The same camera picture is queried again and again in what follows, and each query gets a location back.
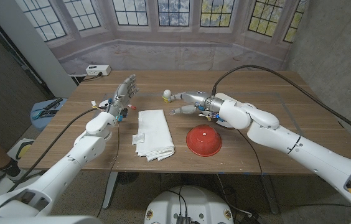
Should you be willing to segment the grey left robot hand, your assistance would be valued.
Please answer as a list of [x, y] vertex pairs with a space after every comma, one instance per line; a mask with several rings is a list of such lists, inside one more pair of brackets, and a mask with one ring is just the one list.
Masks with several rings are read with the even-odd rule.
[[131, 98], [139, 91], [136, 85], [136, 75], [132, 74], [119, 85], [113, 100], [110, 103], [110, 108], [124, 109], [129, 105]]

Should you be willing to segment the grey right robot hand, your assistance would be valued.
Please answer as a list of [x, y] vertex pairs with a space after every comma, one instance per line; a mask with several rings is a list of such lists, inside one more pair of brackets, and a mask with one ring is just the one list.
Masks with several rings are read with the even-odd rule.
[[170, 97], [171, 101], [183, 100], [189, 105], [182, 106], [170, 111], [171, 115], [174, 114], [192, 114], [197, 111], [197, 108], [205, 103], [205, 101], [211, 97], [210, 94], [202, 91], [187, 91], [182, 93], [177, 93]]

